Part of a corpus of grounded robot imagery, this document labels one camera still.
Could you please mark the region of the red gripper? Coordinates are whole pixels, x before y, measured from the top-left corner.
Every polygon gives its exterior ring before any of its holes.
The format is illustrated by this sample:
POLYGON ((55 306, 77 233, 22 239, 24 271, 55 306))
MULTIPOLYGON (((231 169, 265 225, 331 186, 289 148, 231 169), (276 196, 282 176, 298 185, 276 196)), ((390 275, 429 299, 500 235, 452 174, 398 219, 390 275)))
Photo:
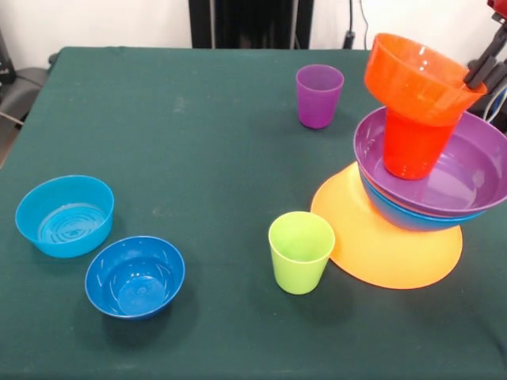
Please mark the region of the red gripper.
MULTIPOLYGON (((495 21, 505 21, 507 18, 507 0, 488 0, 487 5, 494 11, 495 21)), ((488 73, 496 64, 496 57, 506 44, 506 23, 496 31, 486 50, 478 58, 476 64, 469 70, 463 82, 468 89, 477 89, 488 73)))

